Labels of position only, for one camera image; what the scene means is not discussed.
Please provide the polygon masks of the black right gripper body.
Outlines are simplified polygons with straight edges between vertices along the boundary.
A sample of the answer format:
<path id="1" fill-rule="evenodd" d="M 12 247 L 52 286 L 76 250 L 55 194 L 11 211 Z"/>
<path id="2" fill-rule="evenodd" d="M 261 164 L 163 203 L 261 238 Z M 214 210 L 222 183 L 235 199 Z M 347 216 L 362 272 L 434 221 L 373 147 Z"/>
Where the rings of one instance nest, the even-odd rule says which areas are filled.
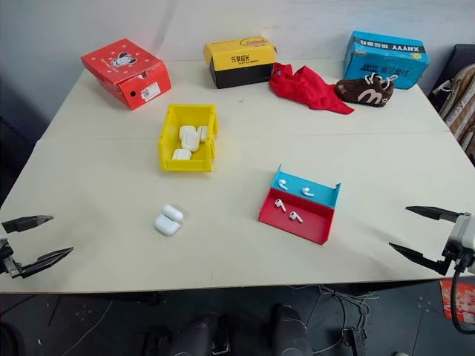
<path id="1" fill-rule="evenodd" d="M 455 270 L 462 273 L 468 270 L 472 271 L 474 264 L 474 250 L 464 247 L 461 243 L 446 243 L 442 252 L 444 259 L 444 268 L 441 275 L 446 275 L 452 262 L 455 262 Z"/>

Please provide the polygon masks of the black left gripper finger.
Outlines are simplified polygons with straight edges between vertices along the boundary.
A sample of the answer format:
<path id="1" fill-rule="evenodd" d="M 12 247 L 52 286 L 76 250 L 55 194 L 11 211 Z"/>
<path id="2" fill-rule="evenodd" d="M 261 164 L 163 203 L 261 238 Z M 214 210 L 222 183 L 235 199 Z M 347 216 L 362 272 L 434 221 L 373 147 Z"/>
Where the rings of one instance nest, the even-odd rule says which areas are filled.
<path id="1" fill-rule="evenodd" d="M 36 262 L 31 263 L 20 268 L 19 276 L 22 278 L 27 278 L 37 274 L 45 269 L 48 269 L 58 263 L 60 260 L 64 259 L 73 251 L 73 247 L 64 248 L 51 253 L 42 255 L 37 259 Z"/>
<path id="2" fill-rule="evenodd" d="M 22 232 L 38 227 L 53 219 L 51 215 L 36 215 L 29 217 L 20 217 L 7 222 L 2 222 L 1 226 L 7 234 L 12 232 Z"/>

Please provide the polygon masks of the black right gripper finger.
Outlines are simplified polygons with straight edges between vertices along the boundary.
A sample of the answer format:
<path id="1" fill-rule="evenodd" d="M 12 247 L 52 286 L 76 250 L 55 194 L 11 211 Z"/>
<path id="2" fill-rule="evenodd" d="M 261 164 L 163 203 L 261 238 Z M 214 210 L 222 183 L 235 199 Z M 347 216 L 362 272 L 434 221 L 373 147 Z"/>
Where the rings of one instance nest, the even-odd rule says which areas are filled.
<path id="1" fill-rule="evenodd" d="M 394 243 L 389 243 L 389 245 L 399 252 L 402 256 L 406 257 L 409 259 L 411 262 L 416 263 L 420 266 L 423 266 L 425 268 L 429 268 L 430 270 L 433 270 L 437 272 L 438 274 L 445 276 L 447 274 L 447 271 L 451 265 L 451 259 L 446 257 L 444 260 L 430 260 L 424 255 L 418 251 L 415 251 L 413 249 L 397 245 Z"/>
<path id="2" fill-rule="evenodd" d="M 432 220 L 446 220 L 452 223 L 455 223 L 457 219 L 459 218 L 459 216 L 464 215 L 464 213 L 457 213 L 457 212 L 449 211 L 443 208 L 430 207 L 430 206 L 414 205 L 414 206 L 407 206 L 405 209 Z"/>

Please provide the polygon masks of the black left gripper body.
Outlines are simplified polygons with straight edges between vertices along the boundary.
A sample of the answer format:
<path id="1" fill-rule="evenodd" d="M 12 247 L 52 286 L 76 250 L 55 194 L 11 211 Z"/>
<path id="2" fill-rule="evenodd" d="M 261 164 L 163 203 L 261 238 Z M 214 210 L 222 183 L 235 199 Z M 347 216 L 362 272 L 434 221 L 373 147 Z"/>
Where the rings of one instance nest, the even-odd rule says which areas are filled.
<path id="1" fill-rule="evenodd" d="M 22 267 L 13 258 L 13 249 L 6 238 L 1 239 L 0 274 L 7 273 L 12 278 L 21 277 Z"/>

